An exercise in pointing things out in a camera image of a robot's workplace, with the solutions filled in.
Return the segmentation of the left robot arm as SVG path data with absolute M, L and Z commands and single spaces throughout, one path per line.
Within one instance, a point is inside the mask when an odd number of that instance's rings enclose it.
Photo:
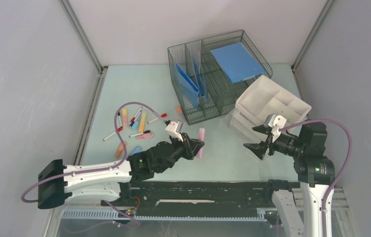
M 182 133 L 182 141 L 170 137 L 124 161 L 97 165 L 64 165 L 62 159 L 51 161 L 38 175 L 38 208 L 53 209 L 76 200 L 131 202 L 130 182 L 151 179 L 172 168 L 181 158 L 193 160 L 204 142 Z

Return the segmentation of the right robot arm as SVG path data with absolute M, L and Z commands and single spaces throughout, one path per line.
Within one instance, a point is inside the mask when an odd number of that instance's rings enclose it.
M 298 175 L 303 198 L 301 218 L 294 203 L 294 194 L 288 181 L 269 180 L 263 200 L 268 206 L 276 206 L 279 220 L 288 237 L 330 237 L 331 203 L 333 190 L 330 185 L 335 179 L 335 168 L 324 156 L 327 139 L 326 125 L 307 120 L 298 136 L 281 134 L 273 140 L 272 128 L 264 125 L 253 127 L 255 132 L 267 135 L 258 144 L 245 143 L 244 147 L 258 158 L 278 152 L 293 158 L 293 167 Z

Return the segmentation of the blue folder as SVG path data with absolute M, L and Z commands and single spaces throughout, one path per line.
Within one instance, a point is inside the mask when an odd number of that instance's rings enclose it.
M 210 50 L 231 84 L 264 75 L 266 71 L 241 43 Z
M 202 73 L 200 73 L 196 60 L 194 58 L 192 60 L 193 60 L 193 68 L 194 68 L 194 73 L 195 73 L 200 96 L 203 100 L 206 100 L 207 99 L 207 85 L 206 85 L 205 77 Z
M 181 66 L 174 62 L 175 80 L 178 82 L 183 94 L 194 108 L 199 107 L 199 89 Z

